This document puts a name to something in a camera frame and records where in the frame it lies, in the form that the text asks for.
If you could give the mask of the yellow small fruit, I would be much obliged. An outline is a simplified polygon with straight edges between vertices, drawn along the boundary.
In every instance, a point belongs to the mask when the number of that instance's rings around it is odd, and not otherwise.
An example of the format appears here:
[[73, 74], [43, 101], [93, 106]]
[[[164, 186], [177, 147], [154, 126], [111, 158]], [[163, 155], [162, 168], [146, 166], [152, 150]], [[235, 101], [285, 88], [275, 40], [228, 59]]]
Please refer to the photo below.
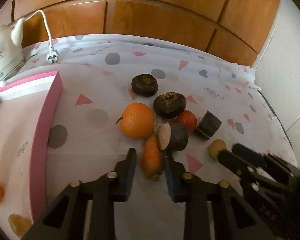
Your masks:
[[27, 231], [33, 225], [29, 219], [17, 214], [11, 214], [8, 217], [8, 223], [13, 233], [20, 239], [27, 233]]

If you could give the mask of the white ceramic electric kettle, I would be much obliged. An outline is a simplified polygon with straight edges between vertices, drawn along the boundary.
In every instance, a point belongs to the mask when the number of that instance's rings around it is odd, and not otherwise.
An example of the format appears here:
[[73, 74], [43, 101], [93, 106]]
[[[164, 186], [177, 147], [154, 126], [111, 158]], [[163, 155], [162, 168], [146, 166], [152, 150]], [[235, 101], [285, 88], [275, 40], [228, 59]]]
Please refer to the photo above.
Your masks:
[[13, 27], [0, 24], [0, 87], [20, 66], [24, 59], [22, 53], [24, 18]]

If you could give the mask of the pink shallow box tray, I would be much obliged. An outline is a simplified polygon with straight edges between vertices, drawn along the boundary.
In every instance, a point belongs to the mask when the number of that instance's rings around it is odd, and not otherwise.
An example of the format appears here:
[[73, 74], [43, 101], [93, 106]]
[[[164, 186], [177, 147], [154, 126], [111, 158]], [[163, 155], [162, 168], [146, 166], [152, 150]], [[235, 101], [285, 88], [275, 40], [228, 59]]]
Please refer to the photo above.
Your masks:
[[59, 72], [0, 88], [0, 229], [5, 233], [11, 214], [35, 220], [46, 208], [47, 144], [62, 89]]

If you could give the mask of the yellowish small potato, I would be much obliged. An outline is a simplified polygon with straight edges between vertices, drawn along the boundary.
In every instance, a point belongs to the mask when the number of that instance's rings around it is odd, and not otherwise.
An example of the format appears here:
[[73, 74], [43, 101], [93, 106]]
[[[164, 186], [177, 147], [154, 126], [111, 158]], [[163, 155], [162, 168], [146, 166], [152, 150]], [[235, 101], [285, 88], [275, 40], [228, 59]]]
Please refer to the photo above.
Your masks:
[[215, 160], [217, 160], [218, 154], [225, 150], [227, 150], [226, 144], [221, 139], [214, 140], [208, 148], [209, 155]]

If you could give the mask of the small red tomato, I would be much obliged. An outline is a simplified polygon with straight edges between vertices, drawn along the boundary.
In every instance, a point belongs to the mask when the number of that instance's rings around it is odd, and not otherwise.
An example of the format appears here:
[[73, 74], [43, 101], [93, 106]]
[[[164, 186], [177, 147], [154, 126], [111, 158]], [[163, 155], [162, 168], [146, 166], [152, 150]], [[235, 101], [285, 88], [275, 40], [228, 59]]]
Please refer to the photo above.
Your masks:
[[188, 110], [183, 111], [177, 116], [175, 122], [178, 124], [185, 125], [189, 132], [193, 132], [197, 127], [197, 117]]

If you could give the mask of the orange carrot piece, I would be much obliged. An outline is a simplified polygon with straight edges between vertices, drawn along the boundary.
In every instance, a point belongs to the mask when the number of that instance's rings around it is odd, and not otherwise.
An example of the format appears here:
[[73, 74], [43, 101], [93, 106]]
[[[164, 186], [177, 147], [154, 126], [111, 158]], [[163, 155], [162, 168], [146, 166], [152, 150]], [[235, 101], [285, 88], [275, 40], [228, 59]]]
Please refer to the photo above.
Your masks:
[[146, 139], [142, 154], [141, 169], [146, 178], [152, 181], [160, 179], [163, 171], [163, 160], [154, 132]]

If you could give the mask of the dark round fruit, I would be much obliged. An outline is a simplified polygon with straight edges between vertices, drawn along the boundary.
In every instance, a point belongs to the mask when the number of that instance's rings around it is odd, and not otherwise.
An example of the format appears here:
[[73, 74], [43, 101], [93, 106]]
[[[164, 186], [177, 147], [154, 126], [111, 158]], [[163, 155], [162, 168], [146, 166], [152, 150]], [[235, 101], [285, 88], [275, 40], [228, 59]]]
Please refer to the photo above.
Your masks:
[[164, 119], [173, 119], [186, 109], [186, 98], [183, 94], [166, 92], [156, 97], [153, 109]]
[[131, 86], [134, 93], [144, 97], [154, 96], [159, 90], [156, 78], [146, 73], [133, 77]]

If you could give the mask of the dark cut radish half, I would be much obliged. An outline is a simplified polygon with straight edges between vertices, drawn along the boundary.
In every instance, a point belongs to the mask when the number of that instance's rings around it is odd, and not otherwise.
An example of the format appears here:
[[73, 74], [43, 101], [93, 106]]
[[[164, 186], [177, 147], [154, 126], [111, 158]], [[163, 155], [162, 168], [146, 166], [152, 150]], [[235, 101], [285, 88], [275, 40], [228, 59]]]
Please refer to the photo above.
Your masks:
[[189, 130], [183, 124], [167, 122], [157, 130], [157, 143], [161, 151], [183, 151], [189, 141]]

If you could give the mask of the dark cut radish piece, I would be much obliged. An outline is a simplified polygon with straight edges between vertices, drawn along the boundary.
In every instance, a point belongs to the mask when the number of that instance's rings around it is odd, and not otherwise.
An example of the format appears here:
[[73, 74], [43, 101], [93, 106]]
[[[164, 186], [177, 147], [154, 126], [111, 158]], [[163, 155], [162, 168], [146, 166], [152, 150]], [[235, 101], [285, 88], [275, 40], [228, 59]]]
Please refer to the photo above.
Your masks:
[[210, 111], [199, 120], [194, 133], [204, 140], [209, 140], [220, 128], [222, 121]]

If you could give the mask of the large orange with stem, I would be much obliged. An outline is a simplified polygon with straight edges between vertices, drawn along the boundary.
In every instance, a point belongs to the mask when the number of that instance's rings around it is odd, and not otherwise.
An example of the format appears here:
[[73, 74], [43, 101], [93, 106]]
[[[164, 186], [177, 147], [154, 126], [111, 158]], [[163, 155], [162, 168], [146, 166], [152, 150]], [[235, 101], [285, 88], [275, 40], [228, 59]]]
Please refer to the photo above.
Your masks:
[[116, 121], [120, 124], [122, 133], [129, 139], [146, 139], [154, 129], [153, 111], [143, 103], [131, 103]]

